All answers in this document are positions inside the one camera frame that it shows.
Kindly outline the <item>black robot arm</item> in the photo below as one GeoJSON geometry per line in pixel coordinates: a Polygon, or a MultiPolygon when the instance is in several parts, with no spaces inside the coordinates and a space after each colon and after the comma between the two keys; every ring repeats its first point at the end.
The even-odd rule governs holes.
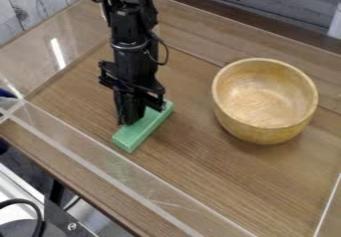
{"type": "Polygon", "coordinates": [[[99,63],[99,83],[114,90],[118,122],[131,125],[147,109],[166,108],[166,88],[157,72],[167,62],[159,59],[165,41],[154,32],[158,9],[154,0],[92,0],[102,5],[111,28],[114,60],[99,63]]]}

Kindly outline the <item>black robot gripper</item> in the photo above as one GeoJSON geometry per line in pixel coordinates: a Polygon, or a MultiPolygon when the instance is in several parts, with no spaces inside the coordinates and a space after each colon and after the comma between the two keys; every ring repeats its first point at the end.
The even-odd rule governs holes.
{"type": "Polygon", "coordinates": [[[159,44],[112,44],[115,60],[99,63],[102,85],[114,90],[119,124],[132,125],[146,108],[165,109],[166,88],[157,78],[159,44]]]}

